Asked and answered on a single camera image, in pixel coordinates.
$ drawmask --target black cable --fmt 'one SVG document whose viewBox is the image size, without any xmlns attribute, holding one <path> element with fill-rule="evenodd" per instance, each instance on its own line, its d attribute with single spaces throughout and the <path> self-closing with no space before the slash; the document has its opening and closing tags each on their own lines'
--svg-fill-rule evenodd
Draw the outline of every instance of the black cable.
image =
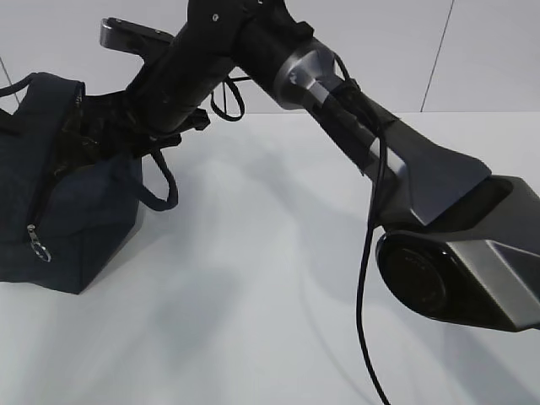
<svg viewBox="0 0 540 405">
<path fill-rule="evenodd" d="M 348 76 L 347 70 L 344 68 L 343 62 L 340 62 L 340 59 L 337 60 L 338 64 L 340 64 L 340 68 L 343 71 L 343 75 L 345 77 Z M 372 117 L 376 117 L 375 112 L 370 107 L 370 102 L 367 99 L 367 97 L 364 96 L 364 102 L 366 108 L 368 108 L 370 111 L 370 115 Z M 368 213 L 368 221 L 367 221 L 367 230 L 365 233 L 365 242 L 364 242 L 364 251 L 362 253 L 362 261 L 360 263 L 360 271 L 359 271 L 359 281 L 358 281 L 358 290 L 356 295 L 356 329 L 358 332 L 358 338 L 360 342 L 360 347 L 362 349 L 362 355 L 364 356 L 364 362 L 365 367 L 368 370 L 368 373 L 370 374 L 371 381 L 373 383 L 373 386 L 375 387 L 377 393 L 379 394 L 379 397 L 381 398 L 382 403 L 385 405 L 391 405 L 388 401 L 388 398 L 386 397 L 386 394 L 384 390 L 382 389 L 382 386 L 379 382 L 379 379 L 377 378 L 377 374 L 375 372 L 375 369 L 373 368 L 373 364 L 371 363 L 370 358 L 370 352 L 367 347 L 367 343 L 365 341 L 365 332 L 364 332 L 364 323 L 363 323 L 363 309 L 364 309 L 364 291 L 365 291 L 365 277 L 367 275 L 367 269 L 368 269 L 368 263 L 370 260 L 370 252 L 371 252 L 371 244 L 373 243 L 373 236 L 375 233 L 375 228 L 377 226 L 376 220 L 377 220 L 377 209 L 379 207 L 379 204 L 381 202 L 381 194 L 382 194 L 382 182 L 385 178 L 386 173 L 386 164 L 388 161 L 388 147 L 386 145 L 386 137 L 384 133 L 384 128 L 382 127 L 381 123 L 377 120 L 377 122 L 372 122 L 372 125 L 375 126 L 375 135 L 379 139 L 379 164 L 378 164 L 378 171 L 377 171 L 377 177 L 374 181 L 374 187 L 373 192 L 371 196 L 371 203 L 370 203 L 370 211 Z"/>
</svg>

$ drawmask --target bag strap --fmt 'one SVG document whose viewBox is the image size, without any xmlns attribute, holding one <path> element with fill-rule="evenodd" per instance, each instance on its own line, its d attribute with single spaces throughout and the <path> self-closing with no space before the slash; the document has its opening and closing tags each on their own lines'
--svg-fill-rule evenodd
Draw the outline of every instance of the bag strap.
<svg viewBox="0 0 540 405">
<path fill-rule="evenodd" d="M 8 87 L 4 87 L 3 89 L 0 89 L 0 97 L 6 97 L 7 95 L 14 95 L 18 91 L 24 89 L 26 86 L 28 86 L 32 80 L 34 80 L 35 73 L 31 73 L 22 80 L 18 81 L 15 84 L 12 84 Z"/>
<path fill-rule="evenodd" d="M 24 89 L 32 82 L 32 80 L 34 80 L 34 77 L 35 73 L 31 73 L 19 82 L 0 89 L 0 98 L 14 95 L 18 91 Z M 0 129 L 4 130 L 8 135 L 19 135 L 22 130 L 22 123 L 17 117 L 0 109 Z"/>
<path fill-rule="evenodd" d="M 113 170 L 113 177 L 148 208 L 158 212 L 169 211 L 178 205 L 178 186 L 175 177 L 170 172 L 160 150 L 155 150 L 150 155 L 169 185 L 169 196 L 166 200 L 156 197 L 143 183 L 135 179 L 127 165 L 118 165 L 117 169 Z"/>
</svg>

